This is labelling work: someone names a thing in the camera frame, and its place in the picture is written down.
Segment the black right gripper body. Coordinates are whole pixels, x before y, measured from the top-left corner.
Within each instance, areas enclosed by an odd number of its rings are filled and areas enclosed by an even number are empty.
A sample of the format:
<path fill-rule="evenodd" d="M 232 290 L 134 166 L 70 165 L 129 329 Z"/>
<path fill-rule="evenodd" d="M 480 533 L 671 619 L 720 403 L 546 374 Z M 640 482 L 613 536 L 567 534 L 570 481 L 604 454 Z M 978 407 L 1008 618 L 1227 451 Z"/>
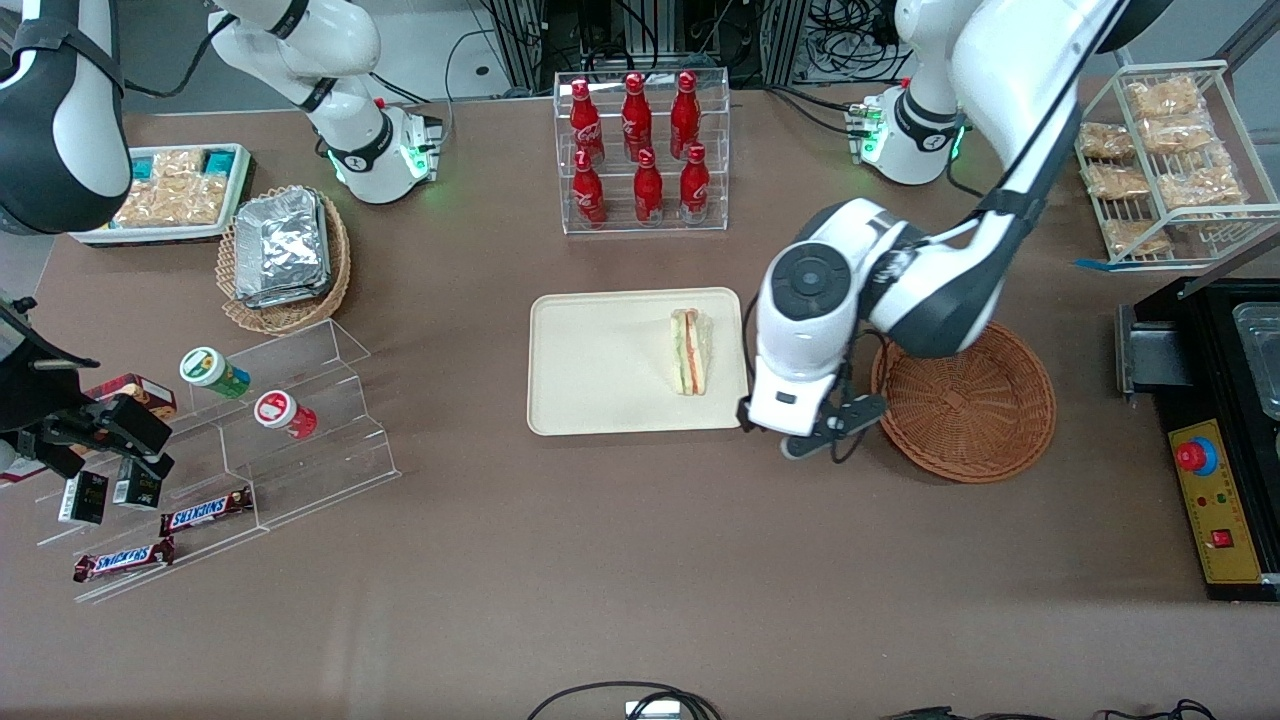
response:
<path fill-rule="evenodd" d="M 79 370 L 99 361 L 46 341 L 31 324 L 33 299 L 1 301 L 1 432 L 40 424 L 46 416 L 79 407 Z"/>

